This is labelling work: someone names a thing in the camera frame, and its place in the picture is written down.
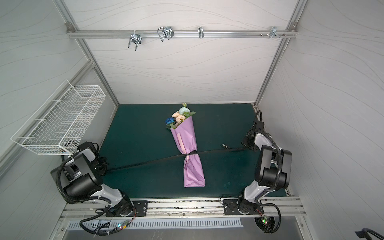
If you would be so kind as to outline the pink purple wrapping paper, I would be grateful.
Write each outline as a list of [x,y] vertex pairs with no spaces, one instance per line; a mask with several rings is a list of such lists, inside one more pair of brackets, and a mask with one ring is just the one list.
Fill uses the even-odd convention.
[[185,155],[183,173],[184,187],[195,188],[205,187],[206,181],[200,156],[196,154],[198,150],[193,117],[187,118],[176,129],[171,129],[171,133],[179,151]]

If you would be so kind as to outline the mint fake flower stem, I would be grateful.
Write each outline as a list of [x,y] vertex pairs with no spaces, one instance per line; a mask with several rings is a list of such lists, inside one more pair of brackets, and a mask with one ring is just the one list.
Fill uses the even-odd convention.
[[182,116],[184,116],[186,119],[193,116],[196,112],[191,111],[188,108],[187,103],[182,103],[182,107],[178,110],[178,113]]

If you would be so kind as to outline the blue fake flower stem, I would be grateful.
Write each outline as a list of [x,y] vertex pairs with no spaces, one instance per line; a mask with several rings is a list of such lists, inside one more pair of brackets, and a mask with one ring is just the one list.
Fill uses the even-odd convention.
[[173,126],[175,126],[176,120],[174,117],[170,117],[166,119],[165,123],[166,123],[166,128],[171,129],[173,128]]

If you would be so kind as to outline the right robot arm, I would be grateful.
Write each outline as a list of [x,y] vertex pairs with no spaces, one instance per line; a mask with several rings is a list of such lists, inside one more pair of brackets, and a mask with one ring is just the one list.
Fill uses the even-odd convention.
[[255,120],[242,144],[259,154],[254,180],[238,198],[239,211],[248,214],[262,205],[262,197],[288,187],[292,153],[280,148],[272,136],[264,131],[264,123],[259,120]]

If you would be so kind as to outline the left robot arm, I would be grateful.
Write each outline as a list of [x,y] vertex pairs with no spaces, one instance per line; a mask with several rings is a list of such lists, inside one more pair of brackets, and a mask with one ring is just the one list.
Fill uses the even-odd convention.
[[62,156],[62,162],[66,164],[61,169],[59,180],[58,167],[51,170],[51,176],[55,183],[61,183],[63,192],[70,197],[67,203],[73,204],[73,199],[90,197],[96,197],[95,202],[101,203],[104,197],[111,202],[108,217],[127,217],[134,212],[134,203],[124,192],[104,183],[103,176],[107,173],[108,163],[106,158],[100,156],[97,143],[80,144],[74,154]]

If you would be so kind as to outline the white vent grille strip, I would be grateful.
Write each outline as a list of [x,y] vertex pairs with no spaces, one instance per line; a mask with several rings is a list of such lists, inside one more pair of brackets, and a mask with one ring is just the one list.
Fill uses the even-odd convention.
[[[90,230],[108,224],[102,230],[111,230],[121,225],[124,220],[94,220],[84,223]],[[221,229],[243,228],[240,218],[187,218],[187,219],[135,219],[127,229],[152,230],[152,229]],[[67,227],[69,231],[83,230],[79,221],[70,221]]]

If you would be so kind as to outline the metal bolt clamp right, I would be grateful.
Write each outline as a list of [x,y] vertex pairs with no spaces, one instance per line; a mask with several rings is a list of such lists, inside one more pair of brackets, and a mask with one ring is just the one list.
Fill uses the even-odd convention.
[[287,35],[285,33],[278,33],[278,29],[276,27],[272,27],[269,33],[260,34],[260,37],[269,39],[281,39],[286,38]]

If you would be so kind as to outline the metal U-bolt clamp left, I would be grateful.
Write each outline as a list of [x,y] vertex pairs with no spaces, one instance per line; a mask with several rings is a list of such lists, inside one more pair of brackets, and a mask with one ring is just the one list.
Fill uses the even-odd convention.
[[135,51],[137,51],[138,46],[142,44],[142,37],[139,34],[136,34],[135,32],[131,34],[129,43],[128,43],[128,48],[131,46],[135,46]]

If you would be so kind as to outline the metal u-bolt clamp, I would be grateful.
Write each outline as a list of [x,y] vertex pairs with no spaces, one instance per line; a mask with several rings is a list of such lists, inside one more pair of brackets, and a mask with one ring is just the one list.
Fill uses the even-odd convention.
[[161,42],[164,42],[165,39],[170,40],[175,35],[173,28],[169,26],[158,28],[157,33]]
[[137,51],[138,46],[142,44],[142,37],[139,34],[136,34],[135,32],[131,34],[129,43],[128,43],[128,48],[131,46],[135,46],[135,51]]

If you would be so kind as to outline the metal U-bolt clamp middle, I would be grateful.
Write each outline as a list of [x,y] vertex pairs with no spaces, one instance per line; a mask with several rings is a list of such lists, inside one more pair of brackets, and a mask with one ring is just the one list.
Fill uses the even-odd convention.
[[165,39],[170,40],[175,35],[173,28],[169,26],[158,28],[157,33],[161,42],[164,42]]

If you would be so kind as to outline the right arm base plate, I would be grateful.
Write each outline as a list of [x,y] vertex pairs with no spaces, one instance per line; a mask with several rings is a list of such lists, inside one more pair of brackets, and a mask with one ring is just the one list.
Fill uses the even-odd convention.
[[261,206],[246,200],[224,199],[225,215],[263,215],[264,210]]

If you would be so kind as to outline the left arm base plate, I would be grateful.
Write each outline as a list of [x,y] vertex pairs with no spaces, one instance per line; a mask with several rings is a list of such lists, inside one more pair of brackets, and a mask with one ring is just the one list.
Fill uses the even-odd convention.
[[121,200],[118,204],[110,208],[106,217],[145,217],[148,209],[148,201]]

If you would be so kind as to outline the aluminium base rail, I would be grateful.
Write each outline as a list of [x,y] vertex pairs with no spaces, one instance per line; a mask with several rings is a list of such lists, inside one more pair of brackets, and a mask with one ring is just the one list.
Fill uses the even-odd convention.
[[[275,217],[278,211],[271,206],[263,207],[263,215],[225,215],[224,199],[214,198],[165,198],[165,199],[132,199],[132,201],[148,201],[148,209],[142,219],[170,219],[170,218],[221,218],[221,217]],[[265,197],[263,204],[272,203],[279,207],[282,217],[306,216],[306,210],[299,197]]]

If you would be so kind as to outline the metal bracket clamp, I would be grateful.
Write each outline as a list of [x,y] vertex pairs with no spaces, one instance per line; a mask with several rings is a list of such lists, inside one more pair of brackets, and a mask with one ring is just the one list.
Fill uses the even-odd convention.
[[198,27],[198,35],[199,35],[199,39],[203,39],[204,38],[204,29],[203,29],[203,27]]

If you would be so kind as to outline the aluminium crossbar rail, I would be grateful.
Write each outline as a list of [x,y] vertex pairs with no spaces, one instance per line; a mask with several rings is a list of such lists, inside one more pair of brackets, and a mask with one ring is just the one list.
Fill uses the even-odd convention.
[[[75,31],[68,32],[71,39],[129,39],[133,33],[141,35],[142,39],[159,39],[156,30],[143,31]],[[262,38],[260,34],[267,34],[270,30],[206,30],[203,39],[250,39]],[[174,30],[174,39],[199,39],[198,30]],[[278,30],[285,33],[286,38],[295,38],[299,32]]]

